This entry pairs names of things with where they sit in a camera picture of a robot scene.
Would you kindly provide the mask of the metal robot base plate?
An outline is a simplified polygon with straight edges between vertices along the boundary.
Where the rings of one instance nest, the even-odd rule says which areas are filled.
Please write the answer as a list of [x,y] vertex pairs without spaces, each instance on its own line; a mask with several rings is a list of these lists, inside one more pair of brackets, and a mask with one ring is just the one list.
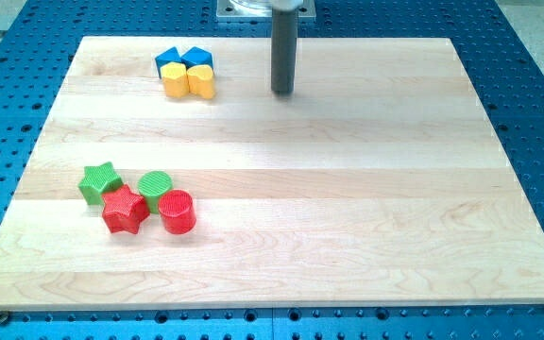
[[[269,22],[272,8],[269,0],[216,0],[218,22]],[[304,0],[297,10],[302,21],[314,21],[316,9],[314,0]]]

